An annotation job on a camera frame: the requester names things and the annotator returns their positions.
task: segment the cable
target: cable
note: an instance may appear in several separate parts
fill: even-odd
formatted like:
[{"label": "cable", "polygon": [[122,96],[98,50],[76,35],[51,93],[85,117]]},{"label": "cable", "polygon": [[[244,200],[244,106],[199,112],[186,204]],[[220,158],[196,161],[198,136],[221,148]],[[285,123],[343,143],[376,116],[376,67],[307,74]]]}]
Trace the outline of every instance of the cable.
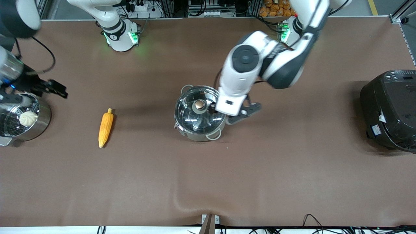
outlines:
[{"label": "cable", "polygon": [[320,231],[332,232],[332,233],[335,233],[335,234],[345,234],[345,233],[335,232],[335,231],[332,231],[332,230],[329,230],[329,229],[320,229],[320,230],[316,230],[316,231],[314,231],[314,232],[313,232],[313,233],[311,233],[311,234],[315,234],[315,233],[318,233],[318,232],[320,232]]},{"label": "cable", "polygon": [[256,18],[256,19],[260,20],[261,22],[263,22],[263,23],[265,23],[265,24],[269,24],[269,25],[276,25],[276,26],[277,26],[277,23],[273,23],[273,22],[267,21],[267,20],[265,20],[262,16],[248,15],[248,17],[254,17],[254,18]]},{"label": "cable", "polygon": [[313,219],[315,219],[316,223],[319,224],[319,226],[321,226],[321,230],[322,230],[322,234],[323,234],[324,233],[324,227],[322,227],[322,224],[312,214],[306,214],[305,217],[303,217],[302,228],[305,227],[306,220],[308,219],[309,216],[311,216]]},{"label": "cable", "polygon": [[[322,0],[319,0],[318,4],[316,5],[315,11],[313,12],[312,17],[310,18],[310,20],[309,20],[307,26],[305,27],[305,29],[307,29],[311,25],[312,20],[315,17],[316,12],[318,10],[318,7],[321,5],[321,2],[322,2]],[[280,52],[283,52],[283,51],[286,51],[286,50],[293,50],[292,47],[302,39],[304,32],[305,32],[305,30],[302,31],[302,33],[299,35],[299,38],[294,43],[292,43],[291,45],[288,45],[284,50],[282,50]]]},{"label": "cable", "polygon": [[337,13],[340,9],[342,9],[346,4],[347,4],[347,2],[349,2],[349,0],[346,0],[345,2],[344,2],[344,4],[342,4],[338,9],[336,9],[335,11],[331,11],[331,13],[329,13],[329,15],[333,15],[333,14],[335,14],[335,13]]},{"label": "cable", "polygon": [[127,17],[127,19],[128,19],[128,18],[129,18],[129,14],[127,13],[126,9],[125,9],[123,6],[121,6],[121,8],[123,9],[123,11],[124,11],[124,13],[126,14],[126,17]]},{"label": "cable", "polygon": [[248,101],[248,105],[251,104],[251,99],[250,99],[250,94],[247,93],[247,96],[245,97],[245,99]]},{"label": "cable", "polygon": [[142,33],[143,33],[143,31],[144,31],[144,29],[146,28],[146,25],[147,25],[147,20],[148,20],[149,18],[147,18],[147,19],[146,19],[146,22],[144,22],[143,28],[140,30],[140,34],[142,34]]},{"label": "cable", "polygon": [[15,42],[16,42],[16,48],[17,48],[17,52],[18,55],[16,55],[15,57],[20,60],[22,59],[22,52],[20,51],[20,46],[19,46],[19,42],[17,41],[17,38],[15,38]]},{"label": "cable", "polygon": [[221,68],[221,69],[218,71],[217,75],[215,76],[214,85],[213,85],[213,88],[214,88],[214,89],[216,89],[217,82],[218,82],[218,78],[220,77],[220,74],[221,74],[221,72],[222,72],[222,71],[223,71],[223,68]]},{"label": "cable", "polygon": [[160,11],[161,11],[161,12],[163,11],[163,13],[165,13],[165,17],[164,17],[164,18],[166,18],[166,16],[169,16],[169,17],[172,17],[172,16],[173,16],[173,13],[172,13],[172,12],[165,11],[165,10],[162,8],[162,5],[160,4],[160,2],[156,1],[156,4],[157,4],[157,6],[159,7]]},{"label": "cable", "polygon": [[46,46],[44,45],[42,42],[40,42],[38,39],[36,39],[35,37],[32,37],[33,40],[35,40],[37,43],[39,43],[41,46],[43,46],[52,56],[53,62],[52,65],[50,67],[48,67],[45,70],[42,71],[33,71],[33,72],[27,72],[27,75],[37,75],[37,74],[44,74],[47,73],[48,71],[52,70],[55,67],[56,64],[56,58],[55,55],[52,53],[52,51]]},{"label": "cable", "polygon": [[252,234],[253,232],[254,232],[254,233],[256,233],[256,234],[258,234],[258,233],[256,232],[256,230],[257,230],[257,229],[253,229],[253,230],[252,230],[251,232],[249,232],[248,234]]},{"label": "cable", "polygon": [[[372,233],[374,233],[374,234],[380,234],[380,233],[378,233],[378,232],[376,232],[376,231],[374,231],[373,229],[371,229],[371,228],[368,228],[368,227],[365,227],[366,229],[368,229],[368,230],[370,230]],[[404,228],[404,229],[399,229],[399,230],[393,230],[393,231],[389,231],[389,232],[386,232],[386,233],[383,233],[383,234],[397,234],[397,233],[400,233],[400,232],[404,232],[404,233],[408,233],[408,232],[413,232],[413,233],[416,233],[416,229],[407,229],[407,228]]]},{"label": "cable", "polygon": [[277,230],[277,228],[274,228],[274,227],[266,227],[265,228],[266,234],[267,234],[267,232],[269,232],[270,234],[280,234],[280,231],[282,231],[282,230],[283,229]]},{"label": "cable", "polygon": [[206,0],[202,0],[201,9],[199,10],[199,12],[196,15],[193,15],[193,14],[189,13],[189,11],[187,13],[188,13],[188,15],[194,16],[194,17],[195,16],[200,16],[200,15],[202,15],[205,12],[206,8],[207,8],[207,2],[206,2]]},{"label": "cable", "polygon": [[[100,233],[100,228],[101,228],[101,227],[102,227],[102,226],[99,226],[99,227],[98,227],[97,234],[99,234],[99,233]],[[103,232],[102,232],[101,234],[105,234],[106,229],[107,229],[107,226],[103,226]]]},{"label": "cable", "polygon": [[[247,13],[247,11],[248,11],[248,9],[250,8],[250,6],[247,6],[247,10],[245,10],[245,11],[243,11],[243,12],[239,12],[239,14],[244,14],[244,13]],[[235,9],[234,8],[234,14],[233,14],[233,17],[236,15],[236,13],[237,13],[237,9]]]}]

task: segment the control panel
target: control panel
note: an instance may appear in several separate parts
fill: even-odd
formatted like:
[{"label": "control panel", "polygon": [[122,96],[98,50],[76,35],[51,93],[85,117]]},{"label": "control panel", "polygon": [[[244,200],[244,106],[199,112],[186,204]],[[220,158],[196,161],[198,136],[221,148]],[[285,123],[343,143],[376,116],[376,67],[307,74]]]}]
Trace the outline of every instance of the control panel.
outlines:
[{"label": "control panel", "polygon": [[416,81],[415,70],[394,70],[384,74],[385,82]]}]

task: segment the yellow corn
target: yellow corn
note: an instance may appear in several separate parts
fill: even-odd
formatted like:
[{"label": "yellow corn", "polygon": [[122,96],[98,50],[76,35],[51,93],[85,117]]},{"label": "yellow corn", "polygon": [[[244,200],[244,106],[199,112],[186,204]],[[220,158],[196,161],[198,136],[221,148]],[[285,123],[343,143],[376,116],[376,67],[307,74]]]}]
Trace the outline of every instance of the yellow corn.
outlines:
[{"label": "yellow corn", "polygon": [[102,148],[108,140],[110,135],[111,125],[113,124],[114,115],[111,113],[111,109],[108,109],[107,113],[104,113],[101,120],[100,132],[98,134],[98,146]]}]

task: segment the floor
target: floor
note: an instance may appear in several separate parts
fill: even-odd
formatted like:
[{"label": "floor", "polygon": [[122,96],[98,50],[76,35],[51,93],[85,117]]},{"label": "floor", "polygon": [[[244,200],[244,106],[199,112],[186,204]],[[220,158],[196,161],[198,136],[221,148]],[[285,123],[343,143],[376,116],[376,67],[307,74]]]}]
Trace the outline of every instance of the floor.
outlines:
[{"label": "floor", "polygon": [[[370,15],[388,15],[392,13],[403,0],[354,0],[349,6],[340,10],[334,16],[370,16]],[[56,10],[49,13],[49,19],[55,20],[85,20],[92,19],[92,17],[84,12],[83,10],[70,5],[66,0],[56,0]],[[413,6],[413,11],[416,11],[416,4]],[[410,17],[409,23],[402,25],[403,32],[407,38],[410,50],[416,53],[416,15]],[[0,38],[0,45],[10,50],[13,46],[13,40],[5,40]],[[151,233],[155,230],[150,231],[151,227],[109,227],[108,233]],[[164,233],[198,233],[199,228],[197,227],[178,227],[168,228]],[[54,233],[54,234],[66,234],[66,233],[93,233],[96,232],[96,227],[26,227],[26,228],[0,228],[0,232],[4,234],[15,234],[15,233]],[[249,233],[250,230],[230,230],[229,233]]]}]

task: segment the black cable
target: black cable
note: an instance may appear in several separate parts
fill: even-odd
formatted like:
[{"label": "black cable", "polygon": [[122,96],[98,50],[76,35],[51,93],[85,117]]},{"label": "black cable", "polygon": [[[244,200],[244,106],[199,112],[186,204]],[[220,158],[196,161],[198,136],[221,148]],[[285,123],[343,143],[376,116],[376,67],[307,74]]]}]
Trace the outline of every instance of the black cable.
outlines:
[{"label": "black cable", "polygon": [[223,68],[221,68],[221,69],[218,71],[217,75],[215,76],[214,85],[212,86],[214,89],[216,89],[217,82],[218,82],[218,78],[220,77],[220,74],[221,74],[221,72],[222,72],[222,71],[223,71]]},{"label": "black cable", "polygon": [[333,14],[335,14],[335,13],[337,13],[340,9],[342,9],[346,4],[347,4],[347,2],[349,2],[349,0],[346,0],[345,2],[344,2],[344,4],[342,4],[338,9],[336,9],[335,11],[331,11],[331,13],[329,13],[329,15],[333,15]]},{"label": "black cable", "polygon": [[124,13],[126,14],[127,19],[129,19],[129,14],[127,13],[126,9],[123,6],[121,6],[121,8],[123,9]]},{"label": "black cable", "polygon": [[53,62],[52,65],[50,67],[48,67],[45,70],[42,71],[34,71],[34,72],[28,72],[26,73],[27,75],[37,75],[37,74],[44,74],[47,73],[48,71],[52,70],[55,67],[56,64],[56,58],[55,55],[52,53],[52,51],[46,46],[44,45],[42,42],[40,42],[38,39],[36,39],[35,37],[32,37],[33,40],[35,40],[37,43],[39,43],[41,46],[43,46],[52,56]]},{"label": "black cable", "polygon": [[332,232],[332,233],[335,233],[335,234],[344,234],[344,233],[335,232],[335,231],[332,231],[332,230],[329,230],[329,229],[320,229],[320,230],[316,230],[316,231],[314,231],[314,232],[313,232],[313,233],[311,233],[311,234],[315,234],[315,233],[318,233],[318,232],[320,232],[320,231]]},{"label": "black cable", "polygon": [[272,228],[272,227],[267,227],[266,230],[270,233],[270,234],[280,234],[280,231],[282,231],[283,229],[279,229],[277,230],[277,228]]},{"label": "black cable", "polygon": [[199,10],[199,12],[196,15],[193,15],[193,14],[189,13],[189,11],[188,11],[188,15],[194,16],[194,17],[195,16],[200,16],[205,12],[206,8],[207,8],[207,2],[206,2],[206,0],[202,0],[201,9]]},{"label": "black cable", "polygon": [[270,21],[265,20],[262,16],[256,16],[256,15],[248,15],[248,17],[254,17],[258,20],[260,20],[261,22],[265,23],[265,24],[269,24],[269,25],[277,25],[277,23],[273,23]]},{"label": "black cable", "polygon": [[15,38],[15,42],[16,42],[16,48],[17,48],[17,52],[18,55],[16,55],[15,57],[20,60],[22,59],[22,52],[20,51],[20,46],[19,46],[19,42],[17,41],[17,38]]},{"label": "black cable", "polygon": [[251,99],[250,99],[250,94],[247,93],[247,96],[245,97],[245,99],[248,101],[248,105],[251,104]]},{"label": "black cable", "polygon": [[[101,228],[101,227],[102,227],[102,226],[99,226],[99,227],[98,227],[97,234],[99,234],[99,233],[100,233],[100,228]],[[105,234],[106,229],[107,229],[107,226],[103,226],[103,232],[102,232],[101,234]]]},{"label": "black cable", "polygon": [[374,230],[373,230],[373,229],[371,229],[371,228],[368,228],[368,230],[370,230],[370,232],[372,232],[372,233],[374,233],[374,234],[379,234],[378,232],[374,231]]},{"label": "black cable", "polygon": [[[310,20],[309,20],[307,26],[305,27],[305,29],[308,28],[311,25],[312,20],[315,17],[316,12],[318,10],[318,7],[321,5],[321,2],[322,2],[322,0],[319,0],[318,4],[316,4],[315,11],[313,12],[312,17],[310,18]],[[305,30],[303,30],[302,33],[300,33],[299,38],[294,43],[292,43],[291,45],[288,45],[284,50],[279,51],[279,52],[283,52],[283,51],[286,51],[286,50],[293,50],[292,47],[302,39],[304,32],[305,32]]]},{"label": "black cable", "polygon": [[162,5],[160,4],[160,2],[158,2],[158,1],[153,1],[153,3],[155,3],[156,2],[156,5],[159,7],[159,9],[161,10],[161,11],[163,11],[163,13],[165,13],[165,18],[166,18],[166,16],[168,16],[168,17],[172,17],[173,16],[173,13],[172,12],[169,12],[169,11],[165,11],[164,9],[163,9],[163,7],[162,7]]},{"label": "black cable", "polygon": [[252,234],[253,232],[254,232],[254,233],[256,233],[256,234],[258,234],[258,233],[256,232],[256,230],[257,230],[257,229],[253,229],[253,230],[252,230],[251,232],[249,232],[248,234]]},{"label": "black cable", "polygon": [[[100,23],[98,23],[98,21],[95,21],[95,26],[101,27],[101,25],[100,25]],[[104,36],[104,30],[101,30],[100,34]]]},{"label": "black cable", "polygon": [[306,223],[309,216],[311,216],[313,219],[315,219],[316,223],[321,227],[322,234],[323,234],[324,233],[324,227],[322,227],[322,224],[312,214],[306,214],[305,217],[303,217],[302,228],[305,227],[305,223]]},{"label": "black cable", "polygon": [[400,230],[393,230],[393,231],[390,231],[390,232],[386,232],[384,234],[396,234],[396,233],[400,233],[400,232],[414,232],[414,233],[416,233],[416,230],[414,230],[414,229],[400,229]]}]

